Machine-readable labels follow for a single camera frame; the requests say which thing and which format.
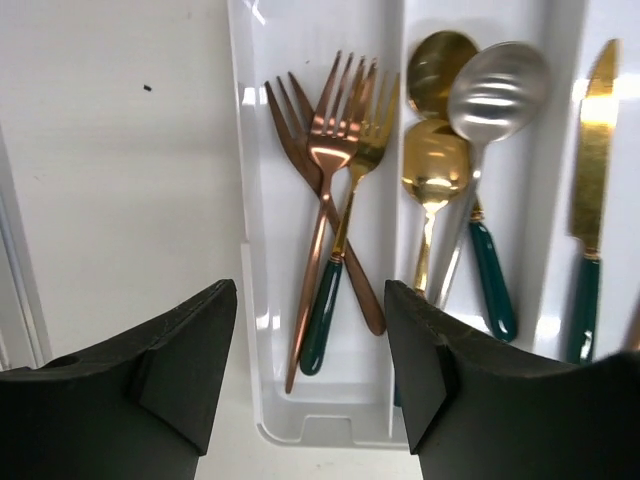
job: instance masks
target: dark green handle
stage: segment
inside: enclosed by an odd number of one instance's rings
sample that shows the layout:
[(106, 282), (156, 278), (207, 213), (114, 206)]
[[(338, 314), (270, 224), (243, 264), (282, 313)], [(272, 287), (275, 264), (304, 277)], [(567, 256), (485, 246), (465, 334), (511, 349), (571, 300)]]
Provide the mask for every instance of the dark green handle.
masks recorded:
[(397, 385), (393, 386), (393, 406), (394, 407), (402, 406), (402, 402), (400, 401), (400, 392), (398, 391)]
[(315, 375), (322, 367), (341, 273), (342, 259), (331, 257), (322, 274), (318, 296), (311, 311), (309, 328), (302, 342), (300, 370), (305, 375)]
[(498, 340), (510, 342), (518, 335), (518, 325), (511, 306), (509, 291), (502, 276), (496, 247), (489, 230), (482, 222), (469, 222), (469, 230), (489, 314), (489, 328)]
[(596, 340), (598, 293), (600, 290), (600, 260), (582, 257), (569, 326), (566, 361), (586, 365), (591, 363)]

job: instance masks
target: cutlery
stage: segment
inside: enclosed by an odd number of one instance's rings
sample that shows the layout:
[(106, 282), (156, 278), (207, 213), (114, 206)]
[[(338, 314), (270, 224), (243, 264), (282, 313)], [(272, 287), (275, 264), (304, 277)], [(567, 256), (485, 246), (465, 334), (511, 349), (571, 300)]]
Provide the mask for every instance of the cutlery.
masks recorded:
[[(434, 132), (455, 135), (449, 125), (435, 128)], [(469, 234), (478, 264), (482, 293), (489, 316), (489, 328), (498, 340), (511, 342), (518, 335), (518, 324), (493, 238), (483, 220), (484, 212), (476, 197), (469, 219)]]
[[(445, 30), (427, 37), (411, 56), (407, 68), (409, 103), (432, 123), (437, 133), (455, 135), (449, 126), (447, 102), (451, 86), (466, 63), (478, 53), (474, 42), (462, 33)], [(483, 222), (484, 212), (476, 197), (469, 220), (469, 234), (480, 274), (488, 324), (494, 337), (510, 342), (517, 336), (517, 323), (509, 290), (491, 233)]]
[(429, 121), (413, 126), (404, 139), (402, 185), (425, 210), (425, 224), (413, 282), (424, 295), (429, 275), (429, 251), (436, 213), (470, 182), (467, 142), (454, 135), (433, 133)]
[[(287, 90), (281, 78), (277, 78), (278, 86), (280, 87), (286, 112), (288, 113), (293, 131), (290, 131), (287, 126), (285, 117), (278, 106), (278, 102), (269, 82), (265, 83), (267, 102), (269, 103), (278, 138), (280, 138), (280, 142), (282, 143), (287, 157), (300, 175), (302, 175), (302, 177), (307, 181), (318, 198), (320, 198), (322, 172), (307, 153), (307, 137), (309, 126), (313, 120), (313, 107), (302, 90), (300, 83), (291, 72), (289, 72), (289, 80), (293, 87), (293, 93), (297, 100), (301, 118), (299, 118), (296, 113), (296, 109), (287, 94)], [(337, 232), (340, 224), (340, 216), (336, 210), (333, 198), (329, 198), (327, 205), (327, 218), (333, 232)], [(356, 294), (356, 299), (360, 304), (360, 309), (362, 310), (363, 317), (369, 327), (369, 330), (374, 335), (382, 335), (386, 330), (386, 323), (382, 308), (380, 307), (380, 303), (376, 298), (373, 288), (371, 288), (371, 284), (369, 283), (369, 280), (358, 261), (358, 257), (353, 251), (348, 240), (346, 241), (345, 246), (344, 263), (347, 267), (347, 273), (351, 279), (353, 291)]]
[(600, 234), (611, 138), (618, 115), (614, 83), (618, 41), (602, 50), (580, 106), (580, 134), (575, 166), (571, 235), (584, 251), (573, 303), (566, 361), (588, 364), (593, 357), (600, 288)]
[(455, 241), (445, 257), (447, 269), (431, 302), (441, 310), (449, 296), (476, 200), (484, 151), (490, 143), (504, 140), (529, 124), (548, 90), (547, 62), (536, 49), (521, 42), (500, 43), (479, 52), (462, 67), (451, 87), (449, 121), (455, 132), (471, 143), (473, 171)]
[[(386, 73), (380, 85), (379, 98), (375, 107), (375, 116), (373, 115), (372, 108), (373, 95), (370, 96), (367, 104), (364, 119), (360, 127), (358, 150), (349, 163), (351, 188), (347, 197), (344, 214), (342, 215), (342, 221), (336, 233), (331, 256), (327, 261), (322, 280), (320, 281), (318, 294), (311, 312), (311, 320), (309, 321), (307, 334), (302, 344), (300, 370), (305, 375), (316, 375), (320, 371), (320, 368), (322, 368), (333, 310), (340, 285), (342, 263), (345, 255), (345, 241), (356, 189), (365, 175), (373, 171), (380, 164), (384, 156), (398, 101), (398, 77), (399, 75), (396, 75), (385, 112), (383, 112), (383, 103), (385, 102), (387, 92), (385, 88)], [(376, 71), (373, 70), (373, 75), (371, 76), (372, 89), (375, 87), (375, 81)]]
[[(320, 185), (320, 208), (314, 228), (307, 267), (302, 280), (300, 303), (289, 356), (289, 365), (285, 381), (285, 391), (287, 393), (290, 393), (293, 388), (293, 381), (300, 359), (302, 341), (309, 322), (311, 299), (318, 276), (324, 229), (327, 223), (327, 208), (329, 200), (331, 199), (331, 179), (333, 174), (345, 167), (356, 154), (358, 138), (360, 136), (360, 124), (364, 118), (365, 108), (371, 95), (371, 76), (375, 70), (374, 60), (367, 78), (364, 79), (365, 67), (363, 57), (356, 70), (351, 88), (347, 90), (349, 69), (353, 61), (353, 54), (349, 55), (335, 98), (332, 99), (331, 94), (340, 59), (341, 52), (338, 52), (329, 77), (327, 78), (327, 83), (318, 101), (307, 140), (307, 151), (322, 172), (322, 183)], [(348, 93), (349, 96), (342, 108), (342, 115), (339, 117), (341, 100), (345, 93)]]
[(407, 66), (407, 94), (411, 108), (425, 119), (448, 122), (447, 101), (456, 76), (478, 48), (458, 32), (443, 30), (425, 38)]

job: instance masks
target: rose gold fork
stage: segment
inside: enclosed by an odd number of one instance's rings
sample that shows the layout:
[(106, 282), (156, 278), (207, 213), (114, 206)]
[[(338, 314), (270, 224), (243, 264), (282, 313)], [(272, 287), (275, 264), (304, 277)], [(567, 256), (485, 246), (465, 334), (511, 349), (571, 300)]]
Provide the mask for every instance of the rose gold fork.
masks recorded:
[(346, 91), (349, 80), (349, 69), (353, 61), (353, 54), (347, 59), (344, 73), (340, 79), (340, 84), (336, 97), (333, 100), (333, 108), (329, 118), (329, 102), (331, 92), (336, 80), (336, 74), (340, 65), (342, 54), (338, 52), (333, 62), (331, 73), (322, 91), (316, 113), (311, 122), (311, 130), (307, 141), (307, 150), (309, 156), (318, 165), (322, 171), (322, 184), (320, 187), (320, 209), (313, 233), (311, 249), (309, 251), (309, 259), (307, 261), (307, 269), (304, 273), (302, 281), (302, 292), (300, 294), (300, 304), (298, 306), (298, 315), (296, 318), (296, 326), (294, 331), (291, 352), (289, 355), (289, 366), (287, 370), (287, 378), (285, 382), (285, 391), (291, 392), (293, 388), (293, 380), (298, 368), (300, 359), (300, 350), (302, 341), (306, 333), (309, 323), (309, 313), (311, 310), (311, 301), (315, 290), (316, 279), (318, 277), (318, 268), (320, 265), (320, 252), (322, 251), (322, 242), (324, 239), (324, 231), (327, 224), (327, 210), (331, 200), (331, 179), (333, 174), (345, 167), (349, 160), (358, 151), (358, 139), (360, 137), (360, 124), (364, 118), (366, 105), (369, 101), (372, 91), (372, 78), (375, 72), (375, 61), (369, 70), (367, 78), (364, 79), (364, 57), (360, 60), (356, 74), (349, 91), (342, 118), (338, 119), (338, 110), (340, 101)]

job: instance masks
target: spoon handle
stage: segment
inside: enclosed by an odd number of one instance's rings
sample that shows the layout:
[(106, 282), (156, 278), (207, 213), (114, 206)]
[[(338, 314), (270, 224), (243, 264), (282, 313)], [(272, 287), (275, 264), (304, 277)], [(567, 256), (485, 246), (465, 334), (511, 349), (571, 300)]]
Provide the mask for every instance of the spoon handle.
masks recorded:
[(433, 238), (433, 223), (436, 216), (432, 212), (426, 212), (424, 228), (422, 230), (422, 243), (418, 254), (416, 274), (413, 280), (413, 289), (421, 295), (427, 291), (429, 279), (429, 253), (431, 251), (431, 239)]
[(598, 293), (600, 290), (600, 259), (585, 255), (580, 260), (573, 314), (567, 338), (566, 361), (586, 365), (591, 363), (596, 340)]
[(503, 342), (510, 342), (518, 335), (509, 291), (502, 276), (500, 261), (496, 253), (491, 233), (482, 220), (484, 214), (476, 200), (476, 204), (469, 221), (469, 233), (473, 243), (482, 293), (489, 315), (489, 328), (493, 336)]
[(440, 310), (444, 310), (447, 299), (449, 298), (449, 292), (451, 291), (451, 286), (453, 284), (453, 276), (456, 273), (456, 269), (458, 268), (458, 261), (460, 260), (460, 252), (462, 251), (462, 247), (464, 246), (464, 240), (466, 238), (467, 233), (467, 224), (469, 223), (469, 218), (471, 217), (471, 212), (473, 211), (473, 205), (476, 200), (476, 190), (478, 189), (478, 183), (480, 182), (480, 177), (482, 176), (482, 164), (484, 162), (484, 149), (485, 145), (483, 144), (472, 144), (471, 145), (471, 176), (469, 178), (469, 183), (467, 185), (466, 191), (464, 193), (464, 205), (462, 207), (462, 215), (458, 219), (458, 225), (456, 226), (456, 234), (455, 240), (452, 245), (451, 253), (444, 258), (449, 259), (449, 263), (447, 265), (447, 270), (445, 276), (440, 285), (437, 285), (437, 289), (435, 290), (435, 299), (430, 302), (436, 308)]

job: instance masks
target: fork handle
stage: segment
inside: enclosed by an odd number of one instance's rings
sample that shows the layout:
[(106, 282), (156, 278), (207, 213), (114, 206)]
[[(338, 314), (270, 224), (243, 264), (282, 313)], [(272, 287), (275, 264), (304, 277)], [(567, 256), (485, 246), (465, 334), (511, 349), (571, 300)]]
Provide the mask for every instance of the fork handle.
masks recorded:
[(302, 344), (300, 370), (305, 375), (315, 375), (322, 367), (341, 274), (342, 257), (333, 254), (324, 269), (318, 295), (313, 304), (309, 329)]
[[(336, 233), (340, 226), (340, 215), (333, 200), (329, 201), (327, 216), (333, 232)], [(374, 335), (382, 335), (387, 329), (382, 307), (371, 287), (371, 283), (369, 283), (369, 279), (362, 269), (362, 265), (355, 251), (351, 248), (349, 240), (347, 240), (347, 248), (344, 254), (344, 265), (347, 268), (353, 291), (356, 294), (356, 299), (360, 305), (360, 310), (362, 310), (362, 315), (367, 327), (369, 327), (369, 330)]]
[(320, 202), (318, 210), (318, 218), (313, 232), (313, 240), (311, 249), (309, 250), (309, 259), (307, 260), (307, 268), (304, 272), (302, 280), (302, 292), (300, 293), (300, 303), (298, 305), (298, 315), (296, 318), (293, 343), (289, 353), (289, 365), (287, 369), (287, 378), (285, 381), (285, 392), (291, 393), (293, 389), (293, 381), (295, 379), (296, 370), (298, 368), (298, 360), (300, 359), (300, 351), (302, 342), (307, 332), (309, 324), (309, 313), (311, 310), (311, 302), (313, 300), (313, 291), (316, 287), (316, 279), (318, 277), (318, 269), (320, 267), (320, 253), (322, 252), (322, 242), (324, 240), (324, 231), (327, 225), (327, 206), (330, 198), (330, 185), (324, 188), (324, 200)]

